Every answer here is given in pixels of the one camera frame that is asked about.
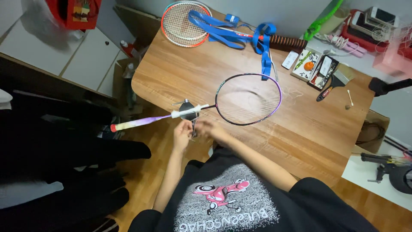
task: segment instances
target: bottle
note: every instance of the bottle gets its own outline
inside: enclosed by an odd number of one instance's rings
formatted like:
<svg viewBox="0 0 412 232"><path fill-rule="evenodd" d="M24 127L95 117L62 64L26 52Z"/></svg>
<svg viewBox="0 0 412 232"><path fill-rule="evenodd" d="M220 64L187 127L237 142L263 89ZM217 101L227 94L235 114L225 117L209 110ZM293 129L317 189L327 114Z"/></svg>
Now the bottle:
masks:
<svg viewBox="0 0 412 232"><path fill-rule="evenodd" d="M131 44L131 43L128 44L124 40L122 40L122 41L120 41L120 46L123 48L123 51L129 57L139 57L139 53L133 47L133 44Z"/></svg>

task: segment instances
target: pink scooter graphic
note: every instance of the pink scooter graphic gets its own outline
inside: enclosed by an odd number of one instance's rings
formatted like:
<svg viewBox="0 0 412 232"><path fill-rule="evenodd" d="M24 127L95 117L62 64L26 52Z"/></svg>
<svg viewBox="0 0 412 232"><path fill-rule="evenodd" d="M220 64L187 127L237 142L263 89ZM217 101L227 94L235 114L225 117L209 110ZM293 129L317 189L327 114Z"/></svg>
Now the pink scooter graphic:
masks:
<svg viewBox="0 0 412 232"><path fill-rule="evenodd" d="M213 209L217 209L219 206L226 206L228 208L232 208L237 213L239 213L242 210L241 207L233 208L228 206L228 204L232 204L236 202L236 200L225 202L226 197L227 195L235 192L246 191L246 188L249 187L249 185L250 182L248 180L238 179L231 185L218 186L217 188L214 185L198 185L195 188L196 191L194 191L193 193L206 195L206 199L210 202L210 209L207 210L207 215L210 215L211 211Z"/></svg>

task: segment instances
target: person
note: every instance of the person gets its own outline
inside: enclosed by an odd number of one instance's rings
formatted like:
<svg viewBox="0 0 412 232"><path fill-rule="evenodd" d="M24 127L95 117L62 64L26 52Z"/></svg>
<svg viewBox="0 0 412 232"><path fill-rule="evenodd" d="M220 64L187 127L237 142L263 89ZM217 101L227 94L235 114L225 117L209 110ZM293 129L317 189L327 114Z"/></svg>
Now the person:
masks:
<svg viewBox="0 0 412 232"><path fill-rule="evenodd" d="M153 209L140 212L129 232L377 231L323 182L297 181L218 123L199 119L195 130L219 144L213 155L190 161L180 178L192 134L192 123L183 120Z"/></svg>

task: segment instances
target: black t-shirt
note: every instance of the black t-shirt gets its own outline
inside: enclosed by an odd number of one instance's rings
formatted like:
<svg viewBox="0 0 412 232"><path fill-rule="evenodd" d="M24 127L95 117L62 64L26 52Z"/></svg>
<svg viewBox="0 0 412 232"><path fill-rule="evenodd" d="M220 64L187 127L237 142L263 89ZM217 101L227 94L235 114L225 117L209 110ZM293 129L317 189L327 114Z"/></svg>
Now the black t-shirt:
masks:
<svg viewBox="0 0 412 232"><path fill-rule="evenodd" d="M129 232L377 231L314 178L285 192L256 175L227 149L190 161L163 213L140 212Z"/></svg>

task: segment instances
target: hand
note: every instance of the hand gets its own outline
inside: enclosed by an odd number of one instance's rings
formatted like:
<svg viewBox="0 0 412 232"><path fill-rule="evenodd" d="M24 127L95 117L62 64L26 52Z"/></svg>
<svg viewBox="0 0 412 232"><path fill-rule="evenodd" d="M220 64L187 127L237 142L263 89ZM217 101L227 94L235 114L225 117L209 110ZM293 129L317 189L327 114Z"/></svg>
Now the hand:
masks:
<svg viewBox="0 0 412 232"><path fill-rule="evenodd" d="M212 137L218 143L226 144L232 138L217 122L208 119L199 119L194 126L197 134L205 137Z"/></svg>
<svg viewBox="0 0 412 232"><path fill-rule="evenodd" d="M173 151L183 153L192 137L192 122L183 119L173 131Z"/></svg>

